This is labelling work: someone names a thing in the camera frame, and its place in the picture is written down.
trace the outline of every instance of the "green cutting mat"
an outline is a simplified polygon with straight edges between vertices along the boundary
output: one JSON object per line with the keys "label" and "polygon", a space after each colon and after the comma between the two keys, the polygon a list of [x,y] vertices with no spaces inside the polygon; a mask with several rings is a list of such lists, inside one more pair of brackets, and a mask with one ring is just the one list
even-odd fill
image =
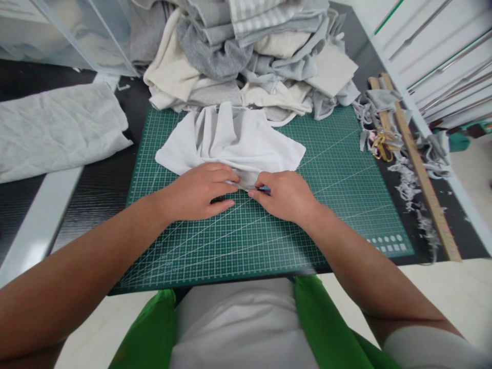
{"label": "green cutting mat", "polygon": [[[149,109],[127,205],[177,177],[154,156],[184,116]],[[306,147],[297,171],[320,202],[387,257],[414,254],[374,157],[359,151],[360,126],[352,107],[337,107],[321,121],[298,116],[278,130]],[[327,266],[301,228],[269,215],[244,191],[228,197],[236,204],[225,213],[167,228],[111,294]]]}

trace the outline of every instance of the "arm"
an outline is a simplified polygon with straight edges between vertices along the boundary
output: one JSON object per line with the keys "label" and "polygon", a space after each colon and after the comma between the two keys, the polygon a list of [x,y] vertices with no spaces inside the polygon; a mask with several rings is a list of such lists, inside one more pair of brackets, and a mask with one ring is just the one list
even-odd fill
{"label": "arm", "polygon": [[253,190],[251,197],[309,234],[380,345],[391,332],[409,325],[430,325],[461,336],[388,258],[320,204],[299,174],[262,172],[256,186],[268,186],[271,196]]}
{"label": "arm", "polygon": [[234,205],[233,200],[210,204],[238,190],[226,180],[239,178],[224,164],[196,167],[2,288],[0,366],[65,340],[171,223],[210,218]]}

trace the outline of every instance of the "sleeve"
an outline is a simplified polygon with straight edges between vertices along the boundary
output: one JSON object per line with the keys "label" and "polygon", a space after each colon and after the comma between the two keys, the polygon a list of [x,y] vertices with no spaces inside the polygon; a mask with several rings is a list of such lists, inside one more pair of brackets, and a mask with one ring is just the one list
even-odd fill
{"label": "sleeve", "polygon": [[402,368],[492,368],[492,359],[463,338],[429,326],[408,326],[390,334],[383,351]]}

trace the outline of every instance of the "scissors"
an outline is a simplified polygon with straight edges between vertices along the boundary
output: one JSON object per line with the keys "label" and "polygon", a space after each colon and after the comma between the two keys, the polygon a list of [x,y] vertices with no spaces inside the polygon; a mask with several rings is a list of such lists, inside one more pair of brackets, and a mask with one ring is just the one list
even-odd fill
{"label": "scissors", "polygon": [[393,161],[393,152],[388,148],[386,143],[386,133],[382,127],[377,127],[377,136],[373,142],[372,148],[375,149],[373,155],[376,159],[386,162]]}

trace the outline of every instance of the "plastic storage bin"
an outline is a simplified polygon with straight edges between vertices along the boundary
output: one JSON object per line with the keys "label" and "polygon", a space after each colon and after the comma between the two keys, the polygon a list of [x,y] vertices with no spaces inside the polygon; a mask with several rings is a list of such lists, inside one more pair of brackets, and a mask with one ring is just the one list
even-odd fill
{"label": "plastic storage bin", "polygon": [[127,0],[15,0],[0,5],[0,58],[136,76]]}

